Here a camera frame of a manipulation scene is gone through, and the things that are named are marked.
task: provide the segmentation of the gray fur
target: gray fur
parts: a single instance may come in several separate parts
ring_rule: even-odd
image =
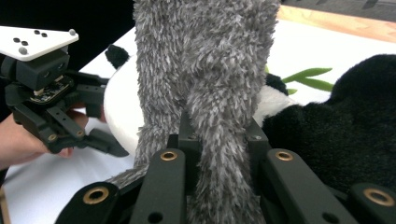
[[[135,1],[145,120],[135,165],[165,148],[186,109],[203,144],[189,223],[264,223],[244,133],[265,84],[277,9],[278,0]]]

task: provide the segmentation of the gray stuffed animal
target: gray stuffed animal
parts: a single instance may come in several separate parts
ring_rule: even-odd
[[[135,1],[145,124],[134,169],[111,182],[122,187],[144,175],[186,110],[203,146],[189,223],[265,222],[250,186],[244,133],[265,85],[278,7],[278,0]]]

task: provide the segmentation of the black plush fur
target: black plush fur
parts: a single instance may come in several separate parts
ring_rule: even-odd
[[[396,55],[357,64],[327,102],[289,106],[262,129],[272,147],[295,151],[335,189],[369,182],[396,191]]]

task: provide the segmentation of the wooden edge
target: wooden edge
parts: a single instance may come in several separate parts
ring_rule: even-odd
[[[11,221],[9,218],[9,212],[8,212],[6,194],[4,193],[4,188],[0,188],[0,208],[1,208],[0,212],[2,213],[4,224],[10,224]]]
[[[281,6],[277,18],[296,21],[350,35],[396,43],[396,22],[377,21],[361,17]]]

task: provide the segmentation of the table surface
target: table surface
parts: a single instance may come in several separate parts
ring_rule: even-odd
[[[339,33],[333,31],[334,21],[327,21],[327,16],[318,19],[318,12],[311,11],[308,14],[305,12],[305,9],[281,8],[278,15],[279,23],[274,34],[275,43],[268,59],[271,73],[287,77],[310,67],[331,67],[331,72],[319,78],[334,83],[354,64],[376,54],[396,52],[394,39],[396,26],[393,23],[390,26],[386,25],[390,28],[385,31],[377,30],[377,36],[361,37],[344,32],[345,29],[350,30],[347,28],[350,27],[349,23],[344,22],[346,26],[340,30],[344,33]],[[304,23],[310,24],[290,21],[289,15],[295,13],[300,13],[305,20]],[[320,21],[315,23],[329,29],[313,26],[312,19]],[[372,28],[382,23],[382,21],[376,22],[373,23]],[[121,37],[115,45],[125,48],[131,56],[135,55],[134,29]],[[81,71],[101,77],[112,77],[116,72],[106,61],[104,53]],[[316,91],[297,83],[288,84],[288,88],[298,90],[291,98],[303,105],[313,101],[322,102],[329,97],[328,92]],[[87,131],[93,127],[109,132],[106,124],[90,119]],[[13,166],[7,174],[4,185],[9,219],[12,224],[54,223],[64,206],[79,189],[131,168],[133,160],[133,156],[113,158],[85,148],[76,149],[74,156],[68,160],[45,155],[24,165]]]

